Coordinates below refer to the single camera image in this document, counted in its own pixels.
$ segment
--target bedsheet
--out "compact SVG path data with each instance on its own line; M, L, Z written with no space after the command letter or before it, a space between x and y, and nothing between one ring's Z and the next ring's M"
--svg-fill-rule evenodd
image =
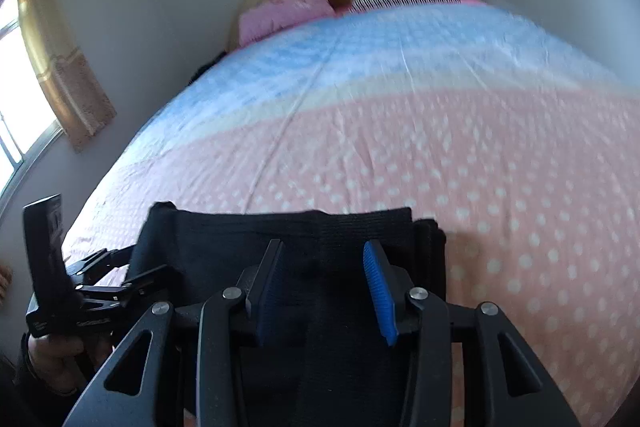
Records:
M155 201L410 206L447 233L449 301L500 305L601 426L640 370L639 131L634 93L523 18L430 5L322 20L232 54L160 110L63 250L134 243Z

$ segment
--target window sill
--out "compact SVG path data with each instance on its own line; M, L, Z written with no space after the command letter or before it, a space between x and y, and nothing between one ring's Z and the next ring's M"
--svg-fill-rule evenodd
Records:
M0 226L4 211L9 206L11 199L20 188L20 185L27 178L31 168L37 163L44 152L63 135L62 127L57 120L54 120L49 127L40 135L31 148L23 156L22 165L14 172L14 175L0 192Z

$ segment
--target folded garment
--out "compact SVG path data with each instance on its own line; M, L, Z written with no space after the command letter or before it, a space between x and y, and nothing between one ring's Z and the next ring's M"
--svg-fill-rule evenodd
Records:
M237 216L156 203L127 275L173 266L182 280L170 299L190 305L235 285L244 268L260 263L271 239L286 245L282 297L268 347L241 351L252 427L397 424L410 354L390 349L380 335L362 249L379 239L392 264L444 299L445 236L434 220L413 222L409 208ZM187 385L187 397L190 391Z

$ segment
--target gold curtain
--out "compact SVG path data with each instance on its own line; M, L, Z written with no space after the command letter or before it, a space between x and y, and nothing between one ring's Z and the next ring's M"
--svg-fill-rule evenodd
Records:
M76 151L116 112L65 23L57 0L18 0L20 29L40 87Z

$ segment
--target metal bolt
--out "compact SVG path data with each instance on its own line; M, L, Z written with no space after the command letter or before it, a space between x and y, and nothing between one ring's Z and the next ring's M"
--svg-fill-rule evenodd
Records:
M480 311L485 315L497 315L500 308L492 302L483 302L480 306Z
M416 286L409 290L409 296L417 301L424 301L429 296L429 292L420 286Z
M241 295L242 295L242 290L235 286L229 286L229 288L225 288L225 290L222 292L222 296L225 299L237 299Z
M151 312L154 315L164 315L171 306L169 306L168 302L156 302L153 306L151 306Z

